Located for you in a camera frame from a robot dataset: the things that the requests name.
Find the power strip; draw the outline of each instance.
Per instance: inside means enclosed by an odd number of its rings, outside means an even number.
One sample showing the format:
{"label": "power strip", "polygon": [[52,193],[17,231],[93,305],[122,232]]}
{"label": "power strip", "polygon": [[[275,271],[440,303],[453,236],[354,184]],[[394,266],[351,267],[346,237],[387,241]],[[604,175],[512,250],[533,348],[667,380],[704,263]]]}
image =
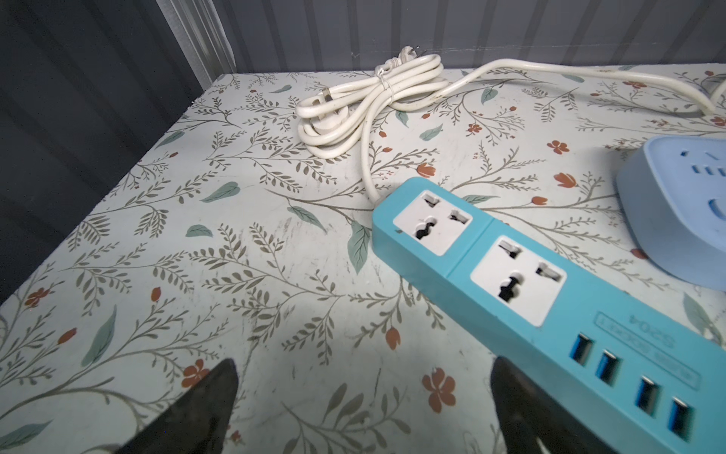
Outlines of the power strip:
{"label": "power strip", "polygon": [[373,251],[615,451],[726,446],[718,346],[427,179],[373,211]]}

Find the dark gray wall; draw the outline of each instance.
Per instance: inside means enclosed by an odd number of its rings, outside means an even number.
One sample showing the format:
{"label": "dark gray wall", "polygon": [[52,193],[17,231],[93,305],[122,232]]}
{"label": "dark gray wall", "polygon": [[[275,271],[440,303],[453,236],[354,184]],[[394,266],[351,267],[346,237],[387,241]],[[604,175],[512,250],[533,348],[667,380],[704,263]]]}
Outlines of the dark gray wall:
{"label": "dark gray wall", "polygon": [[372,69],[405,45],[470,68],[726,62],[724,0],[214,0],[240,72]]}
{"label": "dark gray wall", "polygon": [[153,0],[0,4],[0,303],[201,93]]}

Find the usb port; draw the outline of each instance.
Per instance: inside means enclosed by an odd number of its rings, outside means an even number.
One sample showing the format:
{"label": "usb port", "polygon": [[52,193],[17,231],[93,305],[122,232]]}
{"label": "usb port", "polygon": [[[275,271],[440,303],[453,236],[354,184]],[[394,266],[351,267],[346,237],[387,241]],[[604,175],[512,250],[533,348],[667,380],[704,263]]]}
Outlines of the usb port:
{"label": "usb port", "polygon": [[691,408],[677,397],[673,398],[671,418],[668,420],[668,429],[683,439],[688,435],[688,419]]}
{"label": "usb port", "polygon": [[635,404],[639,409],[646,412],[648,415],[653,415],[653,409],[656,406],[656,398],[658,397],[658,385],[648,377],[641,377],[640,388],[637,392],[637,398]]}
{"label": "usb port", "polygon": [[613,378],[615,378],[615,369],[618,365],[618,358],[605,350],[603,357],[600,358],[600,364],[597,365],[595,375],[607,384],[613,384]]}
{"label": "usb port", "polygon": [[585,336],[583,333],[578,334],[577,340],[575,340],[575,344],[572,346],[570,358],[577,361],[579,364],[584,365],[585,360],[587,359],[587,354],[590,353],[591,346],[592,341],[589,337]]}

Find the white power cord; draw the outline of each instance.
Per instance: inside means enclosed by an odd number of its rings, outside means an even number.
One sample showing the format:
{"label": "white power cord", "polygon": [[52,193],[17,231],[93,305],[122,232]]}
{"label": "white power cord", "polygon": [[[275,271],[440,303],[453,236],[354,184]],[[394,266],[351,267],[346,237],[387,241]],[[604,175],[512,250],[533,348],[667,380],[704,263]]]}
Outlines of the white power cord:
{"label": "white power cord", "polygon": [[[474,79],[499,68],[512,68],[572,76],[609,78],[620,81],[642,82],[672,90],[692,100],[704,115],[716,110],[716,102],[726,92],[723,81],[711,93],[705,94],[670,77],[630,71],[596,70],[576,66],[550,65],[525,62],[509,58],[489,62],[454,83],[440,78],[444,70],[441,58],[436,54],[416,57],[416,52],[406,46],[398,57],[387,60],[375,69],[375,76],[348,82],[323,90],[317,96],[300,101],[297,114],[301,120],[298,134],[310,153],[321,159],[336,158],[350,150],[360,140],[363,184],[368,198],[375,203],[380,194],[375,188],[368,164],[368,139],[374,118],[388,105],[403,112],[419,110],[449,96]],[[401,98],[429,93],[421,100],[397,102]],[[360,102],[354,109],[353,104]]]}

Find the table surface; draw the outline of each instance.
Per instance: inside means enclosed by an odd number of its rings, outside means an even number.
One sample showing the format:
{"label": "table surface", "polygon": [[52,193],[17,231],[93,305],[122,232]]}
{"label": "table surface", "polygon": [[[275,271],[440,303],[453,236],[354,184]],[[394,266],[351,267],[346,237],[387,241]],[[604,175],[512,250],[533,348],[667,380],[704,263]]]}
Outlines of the table surface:
{"label": "table surface", "polygon": [[[231,357],[226,453],[505,452],[494,355],[371,252],[358,152],[326,161],[297,139],[297,101],[365,76],[225,75],[192,104],[0,307],[0,450],[111,452]],[[489,77],[376,119],[382,192],[430,178],[721,343],[726,296],[637,249],[613,177],[657,134],[726,137],[723,98],[686,119],[643,84]]]}

